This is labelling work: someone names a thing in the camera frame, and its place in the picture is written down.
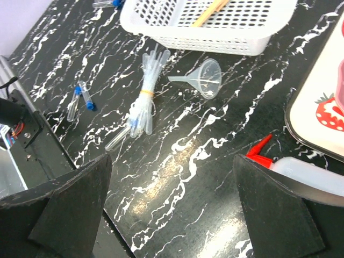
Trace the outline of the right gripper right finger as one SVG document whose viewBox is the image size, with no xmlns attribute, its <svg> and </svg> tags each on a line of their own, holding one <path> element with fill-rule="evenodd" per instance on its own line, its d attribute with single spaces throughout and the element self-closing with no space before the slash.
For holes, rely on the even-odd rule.
<svg viewBox="0 0 344 258">
<path fill-rule="evenodd" d="M 254 257 L 343 257 L 343 197 L 237 155 L 233 172 Z"/>
</svg>

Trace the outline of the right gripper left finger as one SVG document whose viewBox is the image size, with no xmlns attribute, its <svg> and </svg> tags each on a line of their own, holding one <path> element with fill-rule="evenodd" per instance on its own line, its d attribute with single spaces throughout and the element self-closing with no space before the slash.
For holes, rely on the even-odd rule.
<svg viewBox="0 0 344 258">
<path fill-rule="evenodd" d="M 1 199 L 1 257 L 91 257 L 110 184 L 103 154 Z"/>
</svg>

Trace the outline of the wash bottle red cap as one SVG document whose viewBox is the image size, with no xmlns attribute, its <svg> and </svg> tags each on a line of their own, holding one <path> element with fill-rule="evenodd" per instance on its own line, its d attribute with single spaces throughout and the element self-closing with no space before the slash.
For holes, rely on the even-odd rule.
<svg viewBox="0 0 344 258">
<path fill-rule="evenodd" d="M 286 176 L 315 189 L 343 196 L 342 175 L 317 167 L 294 157 L 288 156 L 274 162 L 272 159 L 260 155 L 260 151 L 271 138 L 271 134 L 263 138 L 258 144 L 249 150 L 246 156 L 280 175 Z"/>
</svg>

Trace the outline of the bundle of plastic pipettes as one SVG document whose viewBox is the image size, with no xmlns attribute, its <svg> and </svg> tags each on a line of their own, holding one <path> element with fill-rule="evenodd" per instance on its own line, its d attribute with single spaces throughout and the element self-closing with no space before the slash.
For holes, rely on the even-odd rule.
<svg viewBox="0 0 344 258">
<path fill-rule="evenodd" d="M 148 135 L 153 131 L 153 97 L 157 79 L 161 70 L 170 57 L 170 50 L 159 52 L 157 47 L 142 56 L 143 82 L 139 96 L 130 107 L 127 126 L 130 127 L 130 136 L 135 138 L 142 133 Z"/>
</svg>

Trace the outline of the clear plastic funnel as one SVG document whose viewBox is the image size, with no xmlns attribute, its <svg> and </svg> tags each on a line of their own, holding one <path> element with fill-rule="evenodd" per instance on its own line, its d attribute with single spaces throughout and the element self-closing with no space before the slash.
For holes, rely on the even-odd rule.
<svg viewBox="0 0 344 258">
<path fill-rule="evenodd" d="M 206 59 L 200 67 L 187 76 L 168 76 L 171 82 L 186 82 L 205 99 L 213 99 L 222 84 L 221 67 L 215 59 Z"/>
</svg>

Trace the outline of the wooden test tube clamp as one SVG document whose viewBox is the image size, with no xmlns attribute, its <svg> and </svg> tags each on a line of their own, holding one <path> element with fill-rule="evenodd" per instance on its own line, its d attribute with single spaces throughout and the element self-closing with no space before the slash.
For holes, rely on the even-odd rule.
<svg viewBox="0 0 344 258">
<path fill-rule="evenodd" d="M 201 27 L 214 12 L 220 11 L 229 0 L 216 0 L 199 16 L 199 18 L 191 25 L 191 27 Z"/>
</svg>

